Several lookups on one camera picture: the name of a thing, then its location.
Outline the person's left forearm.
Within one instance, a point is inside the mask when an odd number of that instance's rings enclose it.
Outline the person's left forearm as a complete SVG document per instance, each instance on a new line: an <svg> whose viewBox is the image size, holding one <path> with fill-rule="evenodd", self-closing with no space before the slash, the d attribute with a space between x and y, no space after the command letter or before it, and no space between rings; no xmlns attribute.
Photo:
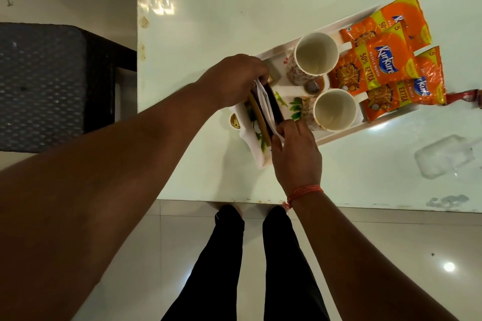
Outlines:
<svg viewBox="0 0 482 321"><path fill-rule="evenodd" d="M70 321L227 104L200 82L0 172L0 321Z"/></svg>

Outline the person's left hand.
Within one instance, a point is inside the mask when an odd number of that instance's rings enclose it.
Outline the person's left hand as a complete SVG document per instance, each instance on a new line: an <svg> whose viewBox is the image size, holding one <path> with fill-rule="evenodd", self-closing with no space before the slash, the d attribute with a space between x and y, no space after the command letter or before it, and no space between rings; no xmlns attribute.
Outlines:
<svg viewBox="0 0 482 321"><path fill-rule="evenodd" d="M196 81L203 97L220 110L244 101L253 89L248 82L248 59L258 58L237 54L222 59Z"/></svg>

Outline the white floral serving tray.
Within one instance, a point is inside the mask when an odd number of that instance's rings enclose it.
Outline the white floral serving tray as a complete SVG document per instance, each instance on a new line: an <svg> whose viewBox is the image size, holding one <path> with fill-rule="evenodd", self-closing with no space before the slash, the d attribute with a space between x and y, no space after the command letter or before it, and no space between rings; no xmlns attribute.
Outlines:
<svg viewBox="0 0 482 321"><path fill-rule="evenodd" d="M374 6L362 10L327 26L320 27L314 32L329 35L336 41L337 45L341 46L343 40L339 31L365 19L378 8L379 6ZM270 96L270 105L272 106L273 114L277 119L298 119L300 117L300 109L303 108L311 97L316 97L318 95L317 93L308 93L304 86L295 86L291 84L286 77L289 56L301 39L302 37L298 37L258 55L260 59L267 63L270 69L271 79L268 81L268 88L266 88L266 91ZM232 112L230 123L233 128L237 130L240 138L242 138L250 148L256 167L258 169L265 169L271 166L272 155L270 148L268 148L267 145L268 141L263 138L262 129L259 123L255 120L255 109L248 110L246 108L246 103L236 104L229 109ZM406 105L369 122L365 117L363 106L361 105L361 99L358 99L356 117L352 125L343 131L333 132L322 129L316 130L314 132L316 143L317 145L323 145L362 130L378 126L383 127L396 118L407 115L417 109L418 107L413 104Z"/></svg>

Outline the dark woven chair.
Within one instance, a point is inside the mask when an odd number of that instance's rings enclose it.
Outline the dark woven chair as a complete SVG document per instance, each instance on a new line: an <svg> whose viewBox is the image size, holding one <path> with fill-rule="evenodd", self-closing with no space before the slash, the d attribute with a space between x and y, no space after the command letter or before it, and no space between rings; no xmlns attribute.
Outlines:
<svg viewBox="0 0 482 321"><path fill-rule="evenodd" d="M0 22L0 151L41 153L115 122L136 51L75 26Z"/></svg>

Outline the red wrapper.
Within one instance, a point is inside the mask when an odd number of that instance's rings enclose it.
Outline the red wrapper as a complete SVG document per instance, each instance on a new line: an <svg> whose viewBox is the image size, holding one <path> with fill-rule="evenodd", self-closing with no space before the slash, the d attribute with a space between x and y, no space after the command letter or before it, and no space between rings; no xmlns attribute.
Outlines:
<svg viewBox="0 0 482 321"><path fill-rule="evenodd" d="M482 109L482 89L471 89L464 92L447 93L444 105L453 104L456 101L465 101L474 107Z"/></svg>

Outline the person's leg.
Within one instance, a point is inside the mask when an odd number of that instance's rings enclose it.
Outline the person's leg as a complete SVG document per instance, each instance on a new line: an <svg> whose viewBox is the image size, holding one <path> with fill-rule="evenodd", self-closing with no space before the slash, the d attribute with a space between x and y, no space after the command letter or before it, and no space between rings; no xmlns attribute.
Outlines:
<svg viewBox="0 0 482 321"><path fill-rule="evenodd" d="M237 287L243 257L244 220L224 204L181 293L161 321L237 321Z"/></svg>
<svg viewBox="0 0 482 321"><path fill-rule="evenodd" d="M330 321L322 294L282 206L263 221L264 321Z"/></svg>

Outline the person's left leg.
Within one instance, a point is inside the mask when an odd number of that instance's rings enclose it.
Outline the person's left leg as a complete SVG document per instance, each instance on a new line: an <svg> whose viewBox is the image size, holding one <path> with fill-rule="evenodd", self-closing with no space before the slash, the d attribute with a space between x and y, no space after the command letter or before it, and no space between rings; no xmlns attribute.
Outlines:
<svg viewBox="0 0 482 321"><path fill-rule="evenodd" d="M243 257L244 220L224 204L181 293L161 321L237 321L237 287Z"/></svg>

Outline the white floral mug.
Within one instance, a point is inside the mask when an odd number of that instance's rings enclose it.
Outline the white floral mug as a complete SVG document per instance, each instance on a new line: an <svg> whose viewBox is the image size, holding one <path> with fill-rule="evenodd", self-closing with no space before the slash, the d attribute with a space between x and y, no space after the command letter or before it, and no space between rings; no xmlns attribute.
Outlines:
<svg viewBox="0 0 482 321"><path fill-rule="evenodd" d="M311 131L340 132L357 121L360 104L366 99L366 92L353 96L343 89L329 89L308 100L301 110L301 119Z"/></svg>
<svg viewBox="0 0 482 321"><path fill-rule="evenodd" d="M337 44L334 38L323 32L311 32L295 45L286 63L286 77L295 86L329 73L340 55L352 48L351 42Z"/></svg>

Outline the small steel bowl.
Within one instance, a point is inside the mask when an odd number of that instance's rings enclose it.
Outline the small steel bowl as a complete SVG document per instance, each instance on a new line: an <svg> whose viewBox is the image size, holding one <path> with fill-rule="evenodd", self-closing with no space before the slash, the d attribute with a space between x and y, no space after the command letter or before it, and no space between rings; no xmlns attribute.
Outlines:
<svg viewBox="0 0 482 321"><path fill-rule="evenodd" d="M309 95L316 96L324 91L325 88L325 79L323 76L307 81L303 85L303 89Z"/></svg>

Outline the person's right leg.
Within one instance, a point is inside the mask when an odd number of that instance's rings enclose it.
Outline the person's right leg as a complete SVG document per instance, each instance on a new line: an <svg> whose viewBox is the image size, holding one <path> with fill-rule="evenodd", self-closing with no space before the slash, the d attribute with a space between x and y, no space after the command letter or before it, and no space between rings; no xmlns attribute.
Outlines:
<svg viewBox="0 0 482 321"><path fill-rule="evenodd" d="M330 321L322 294L282 206L263 221L264 321Z"/></svg>

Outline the person's right forearm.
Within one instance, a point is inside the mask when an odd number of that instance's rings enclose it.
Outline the person's right forearm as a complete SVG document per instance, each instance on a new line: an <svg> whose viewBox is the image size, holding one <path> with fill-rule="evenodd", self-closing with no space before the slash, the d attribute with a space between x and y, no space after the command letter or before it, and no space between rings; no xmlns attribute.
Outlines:
<svg viewBox="0 0 482 321"><path fill-rule="evenodd" d="M292 202L343 321L458 321L320 192Z"/></svg>

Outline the red thread wristband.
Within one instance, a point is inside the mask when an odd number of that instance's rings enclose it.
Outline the red thread wristband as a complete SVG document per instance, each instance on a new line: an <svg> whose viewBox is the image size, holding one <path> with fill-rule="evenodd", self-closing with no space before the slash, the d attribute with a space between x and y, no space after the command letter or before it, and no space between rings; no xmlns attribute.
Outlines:
<svg viewBox="0 0 482 321"><path fill-rule="evenodd" d="M320 185L305 185L295 189L290 195L286 197L286 201L282 202L282 206L286 210L290 210L292 208L292 202L297 198L304 196L305 194L309 194L312 192L320 192L323 193L323 189Z"/></svg>

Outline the clear plastic piece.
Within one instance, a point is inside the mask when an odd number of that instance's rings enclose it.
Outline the clear plastic piece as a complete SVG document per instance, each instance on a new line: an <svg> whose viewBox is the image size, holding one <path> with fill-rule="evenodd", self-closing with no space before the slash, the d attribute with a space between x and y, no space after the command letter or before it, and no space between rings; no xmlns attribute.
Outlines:
<svg viewBox="0 0 482 321"><path fill-rule="evenodd" d="M423 178L433 180L447 174L455 175L459 169L475 160L470 140L459 135L449 135L414 153L414 160Z"/></svg>

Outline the orange snack packet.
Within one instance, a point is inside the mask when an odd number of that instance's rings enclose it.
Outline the orange snack packet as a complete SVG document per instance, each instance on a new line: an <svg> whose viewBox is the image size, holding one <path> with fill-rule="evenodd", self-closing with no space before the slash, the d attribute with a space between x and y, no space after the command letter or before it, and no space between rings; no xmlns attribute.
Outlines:
<svg viewBox="0 0 482 321"><path fill-rule="evenodd" d="M446 104L440 47L434 46L420 53L415 59L421 68L422 77L390 82L368 91L368 98L362 102L368 121L372 122L385 113L409 104Z"/></svg>
<svg viewBox="0 0 482 321"><path fill-rule="evenodd" d="M395 0L364 20L340 30L344 42L358 46L397 22L404 21L413 51L432 44L429 26L418 0Z"/></svg>
<svg viewBox="0 0 482 321"><path fill-rule="evenodd" d="M331 88L352 96L421 76L404 21L346 51L328 73Z"/></svg>

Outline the person's right hand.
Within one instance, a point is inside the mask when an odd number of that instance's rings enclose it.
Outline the person's right hand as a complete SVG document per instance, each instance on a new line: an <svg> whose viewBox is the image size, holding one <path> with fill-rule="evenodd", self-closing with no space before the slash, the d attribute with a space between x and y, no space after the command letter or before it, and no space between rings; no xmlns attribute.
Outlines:
<svg viewBox="0 0 482 321"><path fill-rule="evenodd" d="M285 120L277 131L284 137L284 145L281 158L272 162L285 195L305 185L320 185L322 155L305 121Z"/></svg>

